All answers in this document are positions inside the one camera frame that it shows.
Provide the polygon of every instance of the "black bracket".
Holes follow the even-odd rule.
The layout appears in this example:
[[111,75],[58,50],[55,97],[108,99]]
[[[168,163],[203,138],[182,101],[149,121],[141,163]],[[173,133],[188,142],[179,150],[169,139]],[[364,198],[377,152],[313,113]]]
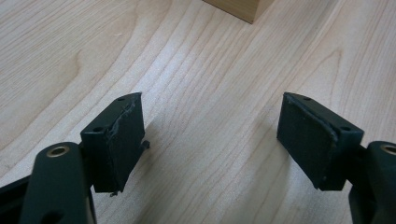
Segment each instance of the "black bracket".
[[31,176],[0,189],[0,223],[96,223],[91,186],[123,191],[149,147],[144,136],[141,93],[116,99],[81,132],[79,145],[45,148]]
[[396,145],[360,145],[364,131],[311,98],[284,93],[277,138],[316,189],[353,185],[354,223],[396,223]]

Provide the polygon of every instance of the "wooden table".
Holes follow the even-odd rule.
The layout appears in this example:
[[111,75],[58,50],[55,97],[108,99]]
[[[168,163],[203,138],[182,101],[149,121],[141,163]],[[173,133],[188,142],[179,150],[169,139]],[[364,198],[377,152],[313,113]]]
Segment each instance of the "wooden table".
[[276,141],[284,91],[396,141],[396,1],[276,0],[253,24],[201,0],[0,3],[0,186],[143,92],[146,151],[99,223],[350,223]]

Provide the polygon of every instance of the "wood grain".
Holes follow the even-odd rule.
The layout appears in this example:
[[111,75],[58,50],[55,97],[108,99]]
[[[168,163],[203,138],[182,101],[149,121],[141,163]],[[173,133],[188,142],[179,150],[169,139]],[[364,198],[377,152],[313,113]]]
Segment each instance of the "wood grain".
[[282,93],[396,140],[396,1],[277,0],[253,25],[201,0],[0,2],[0,186],[143,92],[144,153],[99,223],[350,223],[276,141]]

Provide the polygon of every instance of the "screw hole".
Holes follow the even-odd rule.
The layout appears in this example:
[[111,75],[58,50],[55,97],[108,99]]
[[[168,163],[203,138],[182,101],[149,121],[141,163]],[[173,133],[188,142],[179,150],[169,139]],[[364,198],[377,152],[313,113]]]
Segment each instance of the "screw hole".
[[96,127],[96,128],[93,129],[93,131],[96,132],[96,133],[99,133],[99,132],[101,132],[102,130],[103,130],[102,127]]
[[60,156],[62,156],[62,155],[64,155],[64,154],[66,154],[68,151],[69,151],[69,147],[66,147],[66,146],[63,146],[63,147],[55,147],[55,148],[50,149],[50,150],[47,152],[47,156],[48,156],[48,157],[52,157],[52,158],[54,158],[54,157],[60,157]]
[[350,128],[348,128],[348,127],[341,127],[341,130],[344,130],[344,131],[349,132],[349,131],[350,131]]
[[389,154],[396,155],[396,147],[390,145],[382,145],[382,150],[388,152]]
[[64,213],[61,211],[50,211],[41,219],[42,224],[59,223],[64,218]]

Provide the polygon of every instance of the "black plastic arm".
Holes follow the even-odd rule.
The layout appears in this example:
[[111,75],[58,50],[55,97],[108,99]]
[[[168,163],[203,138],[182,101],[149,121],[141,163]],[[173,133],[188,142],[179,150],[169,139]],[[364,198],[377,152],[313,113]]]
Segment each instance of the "black plastic arm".
[[353,222],[395,223],[396,145],[360,145],[363,130],[311,98],[284,93],[277,138],[316,189],[349,180]]

